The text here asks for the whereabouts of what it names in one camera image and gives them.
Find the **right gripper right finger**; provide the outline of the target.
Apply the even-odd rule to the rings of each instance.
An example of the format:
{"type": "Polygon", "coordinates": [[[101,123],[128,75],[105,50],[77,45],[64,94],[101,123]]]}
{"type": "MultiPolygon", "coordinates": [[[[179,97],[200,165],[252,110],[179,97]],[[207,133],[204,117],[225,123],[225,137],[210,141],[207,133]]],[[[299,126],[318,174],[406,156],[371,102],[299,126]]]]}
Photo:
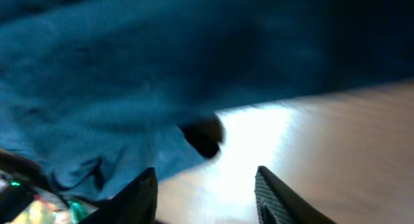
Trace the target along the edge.
{"type": "Polygon", "coordinates": [[[265,166],[257,168],[254,192],[260,224],[335,224],[265,166]]]}

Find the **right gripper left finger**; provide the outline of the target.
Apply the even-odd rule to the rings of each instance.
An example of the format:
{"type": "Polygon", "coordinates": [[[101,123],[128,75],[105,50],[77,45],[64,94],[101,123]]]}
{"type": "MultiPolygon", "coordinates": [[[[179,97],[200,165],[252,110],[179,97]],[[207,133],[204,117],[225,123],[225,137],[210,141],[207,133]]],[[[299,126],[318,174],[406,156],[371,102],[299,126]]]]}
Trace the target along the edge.
{"type": "Polygon", "coordinates": [[[147,168],[122,191],[79,224],[155,224],[158,181],[147,168]]]}

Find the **dark blue shorts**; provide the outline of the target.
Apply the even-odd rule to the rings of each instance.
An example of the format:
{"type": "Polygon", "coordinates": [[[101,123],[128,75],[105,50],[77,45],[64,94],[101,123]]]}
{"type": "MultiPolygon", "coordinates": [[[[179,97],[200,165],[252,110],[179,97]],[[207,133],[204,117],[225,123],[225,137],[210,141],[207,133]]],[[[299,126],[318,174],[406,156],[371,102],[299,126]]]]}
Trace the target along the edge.
{"type": "Polygon", "coordinates": [[[220,109],[413,76],[413,0],[1,0],[1,147],[67,196],[202,162],[220,109]]]}

